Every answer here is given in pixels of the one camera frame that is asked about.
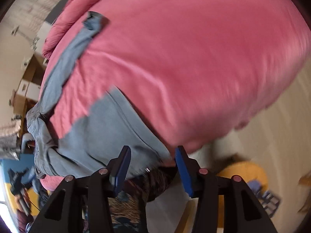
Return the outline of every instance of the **person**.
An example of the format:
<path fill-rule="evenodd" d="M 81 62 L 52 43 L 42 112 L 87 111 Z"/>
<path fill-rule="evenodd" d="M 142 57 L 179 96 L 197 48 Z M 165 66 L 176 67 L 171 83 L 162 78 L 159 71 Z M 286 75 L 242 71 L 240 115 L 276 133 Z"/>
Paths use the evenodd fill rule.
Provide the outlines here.
<path fill-rule="evenodd" d="M 26 190 L 24 190 L 23 197 L 24 197 L 25 202 L 29 204 L 29 206 L 31 206 L 29 195 Z M 14 200 L 17 205 L 16 216 L 17 216 L 17 222 L 18 222 L 18 233 L 26 233 L 27 225 L 32 224 L 34 221 L 34 218 L 31 214 L 29 214 L 28 216 L 25 214 L 19 202 L 20 199 L 21 199 L 21 196 L 19 194 L 15 195 Z"/>
<path fill-rule="evenodd" d="M 30 204 L 29 196 L 26 191 L 24 192 L 23 197 L 25 201 L 28 204 Z M 33 223 L 34 218 L 30 214 L 28 216 L 25 214 L 19 202 L 20 199 L 21 199 L 20 195 L 16 195 L 14 197 L 14 200 L 17 205 L 16 215 L 17 215 L 17 222 L 18 222 L 18 233 L 26 233 L 28 232 L 27 228 L 29 227 L 29 226 L 27 227 L 27 225 Z M 5 224 L 5 222 L 3 221 L 3 219 L 1 218 L 1 216 L 0 216 L 0 232 L 1 233 L 12 233 L 10 229 L 7 227 L 7 225 Z"/>
<path fill-rule="evenodd" d="M 114 233 L 148 233 L 146 204 L 171 185 L 176 173 L 176 166 L 158 167 L 127 180 L 116 198 L 108 198 Z M 83 233 L 88 232 L 85 225 Z"/>

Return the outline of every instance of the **wall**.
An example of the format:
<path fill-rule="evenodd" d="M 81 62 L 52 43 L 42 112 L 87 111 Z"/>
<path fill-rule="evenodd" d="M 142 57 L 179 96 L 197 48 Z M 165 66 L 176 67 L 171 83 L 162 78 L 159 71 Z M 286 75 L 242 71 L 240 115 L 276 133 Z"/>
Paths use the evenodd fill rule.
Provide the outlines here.
<path fill-rule="evenodd" d="M 236 153 L 259 164 L 266 171 L 269 189 L 282 199 L 272 221 L 279 233 L 293 233 L 305 216 L 298 211 L 311 191 L 298 185 L 311 170 L 310 134 L 311 59 L 272 106 L 244 129 L 230 132 L 215 141 L 211 150 L 198 151 L 192 157 L 209 169 Z"/>
<path fill-rule="evenodd" d="M 21 64 L 24 57 L 33 54 L 30 43 L 19 34 L 11 36 L 11 30 L 4 22 L 0 23 L 0 124 L 9 122 L 13 116 L 9 99 L 23 75 Z"/>

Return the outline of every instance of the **white cabinet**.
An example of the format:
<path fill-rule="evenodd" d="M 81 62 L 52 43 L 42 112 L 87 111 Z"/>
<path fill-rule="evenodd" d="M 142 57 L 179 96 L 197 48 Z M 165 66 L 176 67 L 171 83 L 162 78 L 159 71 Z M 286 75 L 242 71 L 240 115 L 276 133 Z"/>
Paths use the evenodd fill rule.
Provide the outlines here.
<path fill-rule="evenodd" d="M 28 86 L 27 93 L 26 93 L 26 98 L 34 100 L 34 101 L 38 101 L 40 89 L 41 87 L 39 85 L 29 82 L 29 86 Z"/>
<path fill-rule="evenodd" d="M 29 81 L 21 80 L 21 83 L 20 83 L 18 90 L 17 90 L 17 94 L 25 97 L 26 93 L 27 93 L 27 89 L 29 87 L 29 83 L 30 83 Z"/>

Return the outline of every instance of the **blue wall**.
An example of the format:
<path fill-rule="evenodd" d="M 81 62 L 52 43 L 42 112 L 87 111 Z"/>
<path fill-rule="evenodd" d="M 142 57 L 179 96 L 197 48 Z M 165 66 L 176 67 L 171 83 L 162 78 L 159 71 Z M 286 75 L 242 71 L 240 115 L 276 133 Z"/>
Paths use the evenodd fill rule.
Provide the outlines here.
<path fill-rule="evenodd" d="M 16 172 L 22 172 L 25 168 L 31 168 L 34 166 L 34 155 L 33 154 L 21 154 L 20 160 L 11 160 L 11 159 L 3 159 L 1 163 L 1 167 L 3 168 L 4 173 L 4 181 L 6 183 L 10 183 L 9 175 L 7 174 L 7 170 L 10 168 Z"/>

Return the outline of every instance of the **floor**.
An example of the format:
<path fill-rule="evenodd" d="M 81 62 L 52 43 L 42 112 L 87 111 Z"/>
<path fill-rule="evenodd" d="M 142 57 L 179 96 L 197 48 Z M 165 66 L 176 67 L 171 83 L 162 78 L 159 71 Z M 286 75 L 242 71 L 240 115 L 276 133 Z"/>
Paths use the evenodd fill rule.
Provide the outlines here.
<path fill-rule="evenodd" d="M 211 147 L 191 155 L 201 167 L 210 169 L 218 168 L 218 160 L 235 153 L 263 167 L 268 175 L 270 190 L 282 198 L 279 210 L 272 219 L 279 233 L 294 232 L 305 216 L 298 210 L 303 206 L 310 188 L 298 185 L 298 181 L 311 170 L 310 92 L 311 60 L 281 97 L 259 113 L 246 128 L 232 131 Z M 150 232 L 169 233 L 178 224 L 176 215 L 182 214 L 180 205 L 186 203 L 187 197 L 180 194 L 181 186 L 174 186 L 166 192 L 147 206 Z M 176 199 L 181 200 L 180 204 L 176 203 Z"/>

